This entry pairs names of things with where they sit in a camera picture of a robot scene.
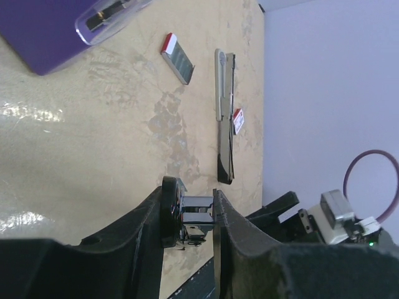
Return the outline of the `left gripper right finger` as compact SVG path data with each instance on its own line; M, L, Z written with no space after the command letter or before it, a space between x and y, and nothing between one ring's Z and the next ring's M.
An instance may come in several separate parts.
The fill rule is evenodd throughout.
M398 298L398 249L280 243L213 198L216 298Z

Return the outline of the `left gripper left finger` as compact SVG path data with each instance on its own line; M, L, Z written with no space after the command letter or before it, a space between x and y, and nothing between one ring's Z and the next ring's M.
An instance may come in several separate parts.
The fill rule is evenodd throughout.
M164 250L157 187L79 245L1 240L1 298L158 298Z

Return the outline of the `grey black stapler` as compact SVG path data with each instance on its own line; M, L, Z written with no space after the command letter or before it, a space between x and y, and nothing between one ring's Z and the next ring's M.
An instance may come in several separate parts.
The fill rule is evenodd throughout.
M218 181L230 185L234 179L233 136L234 136L234 71L236 56L216 49L215 97L216 121L218 122Z

